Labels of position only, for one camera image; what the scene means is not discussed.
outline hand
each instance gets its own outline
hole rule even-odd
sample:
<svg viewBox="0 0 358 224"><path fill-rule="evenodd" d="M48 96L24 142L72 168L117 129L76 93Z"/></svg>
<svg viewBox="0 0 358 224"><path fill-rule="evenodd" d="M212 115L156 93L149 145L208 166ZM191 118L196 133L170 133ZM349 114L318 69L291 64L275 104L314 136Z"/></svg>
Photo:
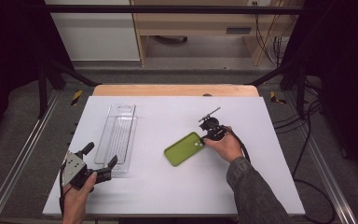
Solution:
<svg viewBox="0 0 358 224"><path fill-rule="evenodd" d="M204 143L208 147L212 147L224 160L232 162L238 157L243 157L241 145L235 137L226 132L226 135L219 141L204 138Z"/></svg>
<svg viewBox="0 0 358 224"><path fill-rule="evenodd" d="M83 222L83 219L86 216L86 201L96 180L97 173L94 172L89 176L81 190L73 189L70 185L67 185L63 189L63 192L67 192L64 201L63 224L77 224Z"/></svg>

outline white tabletop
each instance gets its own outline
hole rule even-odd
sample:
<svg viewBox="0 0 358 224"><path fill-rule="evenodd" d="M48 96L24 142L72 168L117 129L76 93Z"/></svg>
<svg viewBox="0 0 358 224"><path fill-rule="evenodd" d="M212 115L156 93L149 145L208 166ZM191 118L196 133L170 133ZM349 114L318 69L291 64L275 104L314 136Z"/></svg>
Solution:
<svg viewBox="0 0 358 224"><path fill-rule="evenodd" d="M70 151L87 143L95 148L84 161L92 169L109 106L136 105L135 140L130 170L95 186L87 213L106 217L236 216L234 195L226 182L229 164L205 147L177 167L164 157L166 147L196 132L199 119L212 117L231 126L246 145L252 165L266 179L286 212L304 215L282 149L261 97L91 96L76 129ZM60 216L59 181L54 183L43 214Z"/></svg>

